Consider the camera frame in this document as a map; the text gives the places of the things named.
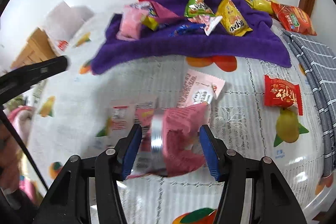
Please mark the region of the person's left hand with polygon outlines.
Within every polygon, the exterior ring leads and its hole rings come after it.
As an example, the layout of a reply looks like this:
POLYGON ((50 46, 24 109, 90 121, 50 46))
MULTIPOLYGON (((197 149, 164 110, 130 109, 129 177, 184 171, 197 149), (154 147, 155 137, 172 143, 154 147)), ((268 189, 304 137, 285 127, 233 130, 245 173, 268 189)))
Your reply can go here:
POLYGON ((1 189, 15 192, 19 188, 18 145, 8 129, 1 125, 1 189))

